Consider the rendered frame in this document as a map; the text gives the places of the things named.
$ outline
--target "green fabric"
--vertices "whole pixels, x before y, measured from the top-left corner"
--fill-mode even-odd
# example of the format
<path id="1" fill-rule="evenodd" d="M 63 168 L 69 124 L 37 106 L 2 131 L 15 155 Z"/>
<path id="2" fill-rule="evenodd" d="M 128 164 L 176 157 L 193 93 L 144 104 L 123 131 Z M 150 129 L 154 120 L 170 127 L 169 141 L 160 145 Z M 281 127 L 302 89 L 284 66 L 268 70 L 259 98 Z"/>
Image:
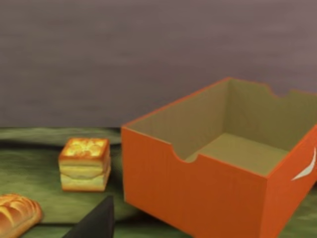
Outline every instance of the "green fabric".
<path id="1" fill-rule="evenodd" d="M 110 138 L 112 173 L 104 193 L 62 192 L 57 157 L 69 137 Z M 189 238 L 123 201 L 119 130 L 105 128 L 1 128 L 0 194 L 16 192 L 39 201 L 43 223 L 23 238 L 59 238 L 107 194 L 115 199 L 115 238 Z M 317 189 L 311 190 L 280 238 L 317 237 Z"/>

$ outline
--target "bread loaf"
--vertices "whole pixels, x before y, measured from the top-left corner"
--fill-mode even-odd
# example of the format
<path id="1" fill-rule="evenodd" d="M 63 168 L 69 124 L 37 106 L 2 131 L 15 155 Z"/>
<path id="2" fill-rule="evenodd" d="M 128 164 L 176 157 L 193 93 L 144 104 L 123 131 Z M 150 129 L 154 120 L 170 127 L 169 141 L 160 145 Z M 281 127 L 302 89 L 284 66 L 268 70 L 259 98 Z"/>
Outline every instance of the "bread loaf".
<path id="1" fill-rule="evenodd" d="M 42 219 L 40 205 L 18 194 L 0 196 L 0 238 L 18 238 Z"/>
<path id="2" fill-rule="evenodd" d="M 58 164 L 64 191 L 104 191 L 111 170 L 109 140 L 72 138 Z"/>

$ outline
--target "purple-gray background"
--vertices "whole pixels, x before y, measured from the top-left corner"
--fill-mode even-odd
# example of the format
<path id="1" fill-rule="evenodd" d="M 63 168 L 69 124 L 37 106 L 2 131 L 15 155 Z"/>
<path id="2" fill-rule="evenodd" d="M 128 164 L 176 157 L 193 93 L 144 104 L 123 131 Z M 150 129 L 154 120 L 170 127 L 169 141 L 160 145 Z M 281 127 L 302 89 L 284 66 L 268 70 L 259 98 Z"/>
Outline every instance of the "purple-gray background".
<path id="1" fill-rule="evenodd" d="M 227 76 L 317 92 L 316 0 L 1 0 L 0 126 L 120 126 Z"/>

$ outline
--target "white logo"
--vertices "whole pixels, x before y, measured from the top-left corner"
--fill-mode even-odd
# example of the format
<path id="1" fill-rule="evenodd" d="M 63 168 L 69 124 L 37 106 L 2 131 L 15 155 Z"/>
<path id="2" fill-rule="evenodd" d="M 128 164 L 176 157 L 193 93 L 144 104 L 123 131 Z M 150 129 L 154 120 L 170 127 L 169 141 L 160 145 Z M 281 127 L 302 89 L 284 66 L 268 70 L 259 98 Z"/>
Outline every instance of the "white logo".
<path id="1" fill-rule="evenodd" d="M 305 177 L 313 171 L 315 164 L 316 164 L 316 154 L 317 154 L 317 149 L 315 147 L 314 148 L 314 155 L 313 155 L 313 159 L 312 159 L 311 163 L 306 168 L 304 168 L 303 171 L 301 171 L 299 174 L 297 174 L 295 177 L 293 177 L 292 181 L 300 179 L 302 177 Z"/>

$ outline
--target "food item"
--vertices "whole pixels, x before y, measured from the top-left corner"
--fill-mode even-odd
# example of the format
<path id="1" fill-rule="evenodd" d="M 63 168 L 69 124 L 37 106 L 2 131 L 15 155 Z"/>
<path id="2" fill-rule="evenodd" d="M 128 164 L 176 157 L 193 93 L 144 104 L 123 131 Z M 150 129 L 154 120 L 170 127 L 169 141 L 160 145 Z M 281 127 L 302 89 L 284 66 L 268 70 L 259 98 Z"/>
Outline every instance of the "food item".
<path id="1" fill-rule="evenodd" d="M 18 194 L 0 196 L 0 238 L 18 238 L 42 219 L 40 205 Z"/>
<path id="2" fill-rule="evenodd" d="M 109 140 L 71 138 L 58 163 L 64 191 L 104 191 L 111 170 Z"/>

